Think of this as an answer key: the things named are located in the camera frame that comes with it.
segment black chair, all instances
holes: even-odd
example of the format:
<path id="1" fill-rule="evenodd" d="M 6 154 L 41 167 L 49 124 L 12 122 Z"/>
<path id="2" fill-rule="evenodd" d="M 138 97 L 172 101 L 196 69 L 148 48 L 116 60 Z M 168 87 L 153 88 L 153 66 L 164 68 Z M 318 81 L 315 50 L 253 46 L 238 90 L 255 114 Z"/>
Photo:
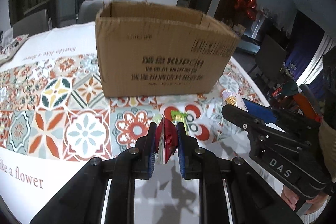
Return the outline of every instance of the black chair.
<path id="1" fill-rule="evenodd" d="M 48 12 L 46 9 L 29 15 L 13 25 L 13 37 L 23 34 L 29 34 L 31 37 L 46 31 L 49 31 Z"/>
<path id="2" fill-rule="evenodd" d="M 259 51 L 255 56 L 255 65 L 248 72 L 250 74 L 256 67 L 258 67 L 262 74 L 268 81 L 268 85 L 271 81 L 277 83 L 280 78 L 280 70 L 283 66 L 284 60 L 286 58 L 286 51 L 277 43 L 274 39 L 265 36 Z"/>
<path id="3" fill-rule="evenodd" d="M 104 5 L 112 1 L 121 0 L 85 0 L 78 13 L 77 24 L 83 24 L 96 20 L 96 15 Z M 143 1 L 143 0 L 122 0 L 122 1 Z"/>

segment red snack bag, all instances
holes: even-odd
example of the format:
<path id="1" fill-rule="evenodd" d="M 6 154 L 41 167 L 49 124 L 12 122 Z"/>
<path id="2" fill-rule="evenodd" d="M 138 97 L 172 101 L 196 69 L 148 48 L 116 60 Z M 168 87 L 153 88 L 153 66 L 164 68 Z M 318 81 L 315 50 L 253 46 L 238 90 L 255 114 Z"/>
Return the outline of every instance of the red snack bag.
<path id="1" fill-rule="evenodd" d="M 176 151 L 177 143 L 175 125 L 163 116 L 155 132 L 155 151 L 158 153 L 158 164 L 168 162 L 170 156 Z"/>

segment table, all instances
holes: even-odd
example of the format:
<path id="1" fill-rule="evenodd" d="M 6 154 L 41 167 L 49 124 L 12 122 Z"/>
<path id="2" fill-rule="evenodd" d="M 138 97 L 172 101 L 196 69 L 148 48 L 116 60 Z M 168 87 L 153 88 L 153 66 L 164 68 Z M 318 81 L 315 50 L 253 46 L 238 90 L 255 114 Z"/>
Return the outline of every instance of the table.
<path id="1" fill-rule="evenodd" d="M 94 22 L 29 38 L 0 68 L 0 83 L 0 164 L 7 166 L 7 172 L 0 171 L 0 194 L 22 223 L 28 223 L 88 159 L 118 156 L 134 146 L 159 115 L 186 112 L 189 134 L 200 146 L 224 158 L 234 151 L 248 158 L 246 132 L 221 118 L 221 93 L 229 89 L 269 106 L 234 58 L 209 94 L 105 98 Z M 177 166 L 174 155 L 167 165 L 155 166 L 152 180 L 137 181 L 136 223 L 137 214 L 143 213 L 151 215 L 153 223 L 165 223 L 167 215 L 174 223 L 198 222 L 198 182 L 183 181 Z M 279 192 L 281 185 L 269 178 Z M 175 196 L 168 194 L 168 187 Z M 13 199 L 12 191 L 20 200 Z"/>

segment tile pattern print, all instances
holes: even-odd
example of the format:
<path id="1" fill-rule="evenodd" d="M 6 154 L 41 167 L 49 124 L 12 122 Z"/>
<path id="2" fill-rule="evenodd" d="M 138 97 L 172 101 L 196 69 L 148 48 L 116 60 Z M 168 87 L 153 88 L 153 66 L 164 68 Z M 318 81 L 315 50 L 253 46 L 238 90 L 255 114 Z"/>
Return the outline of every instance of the tile pattern print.
<path id="1" fill-rule="evenodd" d="M 63 136 L 63 159 L 80 161 L 112 157 L 108 109 L 69 111 Z"/>
<path id="2" fill-rule="evenodd" d="M 8 150 L 27 155 L 33 116 L 31 110 L 14 111 L 6 141 Z"/>
<path id="3" fill-rule="evenodd" d="M 229 89 L 261 103 L 231 62 L 208 94 L 106 98 L 96 54 L 48 59 L 0 72 L 0 149 L 52 160 L 116 157 L 170 112 L 186 112 L 188 133 L 211 143 L 237 133 L 221 116 Z"/>

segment red balloon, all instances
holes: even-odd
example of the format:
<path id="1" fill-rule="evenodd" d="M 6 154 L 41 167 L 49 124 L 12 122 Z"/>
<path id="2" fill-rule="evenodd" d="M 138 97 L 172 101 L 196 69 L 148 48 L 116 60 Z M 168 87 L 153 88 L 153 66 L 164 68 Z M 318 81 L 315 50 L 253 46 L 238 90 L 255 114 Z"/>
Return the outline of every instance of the red balloon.
<path id="1" fill-rule="evenodd" d="M 257 7 L 257 0 L 247 0 L 246 7 L 255 9 Z"/>
<path id="2" fill-rule="evenodd" d="M 241 10 L 246 7 L 246 2 L 245 0 L 236 0 L 235 3 L 235 10 Z"/>
<path id="3" fill-rule="evenodd" d="M 252 19 L 252 20 L 257 19 L 256 18 L 257 13 L 254 10 L 252 10 L 251 8 L 246 8 L 245 12 L 246 12 L 246 15 L 249 19 Z"/>

